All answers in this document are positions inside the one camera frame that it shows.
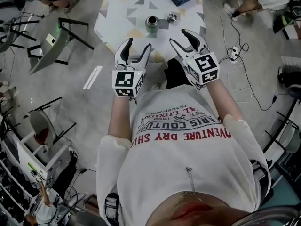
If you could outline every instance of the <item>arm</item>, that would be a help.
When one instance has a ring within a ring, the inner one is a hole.
[[[238,105],[220,79],[209,82],[207,88],[222,121],[227,114],[232,115],[237,121],[242,120]]]
[[[132,141],[130,104],[127,97],[114,97],[108,135]]]
[[[50,201],[49,201],[46,189],[45,189],[44,184],[43,184],[42,181],[40,181],[40,185],[41,185],[41,192],[42,192],[43,201],[49,207],[50,206]]]

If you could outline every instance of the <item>desk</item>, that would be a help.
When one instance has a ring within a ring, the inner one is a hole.
[[[178,16],[178,21],[170,24],[168,13]],[[157,33],[148,33],[145,20],[149,16],[160,19]],[[151,57],[155,62],[169,60],[176,56],[169,39],[173,38],[183,47],[190,44],[181,33],[181,29],[189,29],[204,35],[206,33],[203,0],[191,0],[176,6],[171,0],[103,0],[96,24],[95,33],[115,53],[128,38],[134,38],[130,55],[139,56],[144,47],[151,43]]]

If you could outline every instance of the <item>backpack strap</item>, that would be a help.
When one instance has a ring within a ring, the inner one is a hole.
[[[119,226],[118,222],[119,196],[117,193],[110,193],[104,201],[104,212],[111,226]]]
[[[260,189],[258,192],[258,198],[260,201],[258,202],[258,206],[261,205],[265,196],[268,194],[271,187],[271,176],[269,170],[263,167],[258,161],[251,160],[250,161],[253,167],[253,174],[256,186]]]

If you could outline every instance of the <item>person's leg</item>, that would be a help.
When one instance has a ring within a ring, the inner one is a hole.
[[[47,6],[49,6],[49,7],[53,6],[53,3],[51,1],[49,1],[49,0],[42,0],[40,2],[43,3],[43,4],[45,4],[45,5],[47,5]]]
[[[191,85],[179,61],[173,58],[169,60],[167,64],[168,69],[164,70],[167,78],[167,89],[171,89],[180,85]]]
[[[258,3],[257,0],[247,0],[244,1],[242,5],[239,6],[235,11],[238,11],[240,14],[252,10],[262,9],[262,6]]]
[[[76,162],[77,158],[71,157],[69,165],[60,173],[55,183],[52,185],[52,189],[54,189],[62,199],[64,199],[65,192],[76,173]]]
[[[59,8],[66,8],[69,6],[69,0],[54,1],[53,4]]]
[[[223,7],[225,12],[230,15],[233,21],[236,21],[237,16],[242,13],[262,9],[262,6],[257,2],[257,0],[246,0],[237,9],[234,9],[228,3],[224,3]]]

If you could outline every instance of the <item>white tape strip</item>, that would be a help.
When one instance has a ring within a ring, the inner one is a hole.
[[[97,66],[93,72],[90,74],[89,79],[85,83],[85,86],[83,89],[90,89],[92,84],[94,83],[95,79],[97,78],[99,72],[102,70],[102,66]]]

